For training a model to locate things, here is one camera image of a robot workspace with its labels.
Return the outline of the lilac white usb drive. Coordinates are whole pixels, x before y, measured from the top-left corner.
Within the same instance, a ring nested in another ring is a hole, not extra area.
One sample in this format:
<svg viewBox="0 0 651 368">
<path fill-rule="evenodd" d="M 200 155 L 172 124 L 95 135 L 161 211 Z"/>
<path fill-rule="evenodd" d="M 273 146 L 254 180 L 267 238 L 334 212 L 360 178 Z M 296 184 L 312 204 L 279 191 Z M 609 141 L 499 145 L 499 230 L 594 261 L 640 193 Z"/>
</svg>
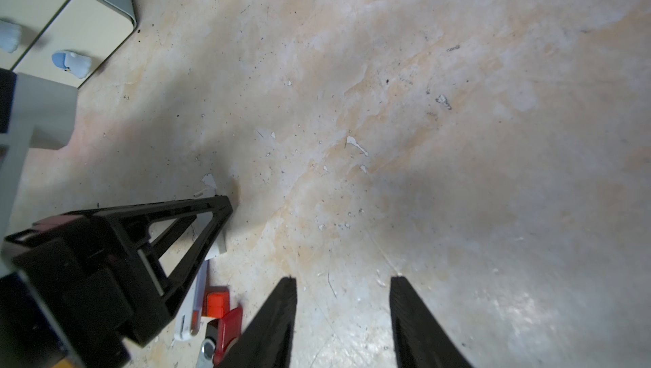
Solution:
<svg viewBox="0 0 651 368">
<path fill-rule="evenodd" d="M 209 262 L 205 261 L 177 313 L 174 330 L 176 341 L 190 341 L 199 333 L 203 313 L 203 297 L 208 281 L 208 267 Z"/>
</svg>

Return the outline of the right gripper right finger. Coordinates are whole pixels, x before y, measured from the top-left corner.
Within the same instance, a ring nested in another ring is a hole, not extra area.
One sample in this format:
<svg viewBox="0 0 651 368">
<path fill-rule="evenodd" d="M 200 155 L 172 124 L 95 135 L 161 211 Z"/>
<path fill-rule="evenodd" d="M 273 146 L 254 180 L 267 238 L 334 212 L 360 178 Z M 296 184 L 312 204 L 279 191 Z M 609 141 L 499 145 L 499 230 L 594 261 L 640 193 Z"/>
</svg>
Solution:
<svg viewBox="0 0 651 368">
<path fill-rule="evenodd" d="M 391 278 L 389 305 L 397 366 L 471 366 L 407 278 Z"/>
</svg>

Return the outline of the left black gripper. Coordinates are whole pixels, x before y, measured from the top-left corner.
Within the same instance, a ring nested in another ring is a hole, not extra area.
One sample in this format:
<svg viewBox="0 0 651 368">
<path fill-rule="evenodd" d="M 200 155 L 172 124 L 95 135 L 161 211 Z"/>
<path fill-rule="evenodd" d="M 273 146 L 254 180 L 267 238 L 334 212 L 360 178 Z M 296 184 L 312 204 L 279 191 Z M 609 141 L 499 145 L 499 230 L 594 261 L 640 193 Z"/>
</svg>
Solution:
<svg viewBox="0 0 651 368">
<path fill-rule="evenodd" d="M 224 195 L 78 210 L 8 235 L 3 257 L 64 352 L 122 367 L 181 308 L 233 212 Z"/>
</svg>

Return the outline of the white usb flash drive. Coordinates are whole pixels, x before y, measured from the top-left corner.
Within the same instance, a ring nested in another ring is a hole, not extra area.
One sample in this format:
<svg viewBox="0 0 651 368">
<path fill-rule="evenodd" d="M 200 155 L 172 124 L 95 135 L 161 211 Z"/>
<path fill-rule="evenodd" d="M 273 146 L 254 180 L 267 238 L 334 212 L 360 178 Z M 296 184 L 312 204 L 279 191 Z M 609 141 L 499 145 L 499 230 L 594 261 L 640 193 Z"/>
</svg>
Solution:
<svg viewBox="0 0 651 368">
<path fill-rule="evenodd" d="M 197 215 L 197 219 L 193 222 L 193 241 L 196 241 L 203 229 L 208 227 L 212 220 L 211 213 L 203 213 Z M 214 242 L 210 245 L 204 259 L 205 261 L 211 260 L 219 255 L 225 254 L 227 252 L 226 242 L 225 242 L 225 232 L 223 229 L 220 229 L 219 234 L 216 236 Z"/>
</svg>

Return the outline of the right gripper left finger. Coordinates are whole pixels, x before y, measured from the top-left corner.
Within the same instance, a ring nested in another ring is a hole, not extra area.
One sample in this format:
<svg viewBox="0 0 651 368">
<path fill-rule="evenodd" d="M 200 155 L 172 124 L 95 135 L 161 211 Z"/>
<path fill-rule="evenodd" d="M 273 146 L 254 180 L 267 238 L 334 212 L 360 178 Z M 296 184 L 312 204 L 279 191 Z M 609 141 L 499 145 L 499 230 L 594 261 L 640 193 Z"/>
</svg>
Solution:
<svg viewBox="0 0 651 368">
<path fill-rule="evenodd" d="M 215 367 L 288 367 L 298 303 L 295 278 L 282 278 Z"/>
</svg>

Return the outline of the red usb flash drive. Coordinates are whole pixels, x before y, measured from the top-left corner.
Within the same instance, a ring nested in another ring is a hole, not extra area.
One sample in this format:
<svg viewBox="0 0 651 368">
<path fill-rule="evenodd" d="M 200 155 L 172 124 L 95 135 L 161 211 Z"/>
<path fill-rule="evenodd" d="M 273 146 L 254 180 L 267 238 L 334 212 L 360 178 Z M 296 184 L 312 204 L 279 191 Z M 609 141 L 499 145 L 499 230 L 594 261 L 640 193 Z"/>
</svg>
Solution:
<svg viewBox="0 0 651 368">
<path fill-rule="evenodd" d="M 226 286 L 209 286 L 204 290 L 202 316 L 221 319 L 231 310 L 230 291 Z"/>
</svg>

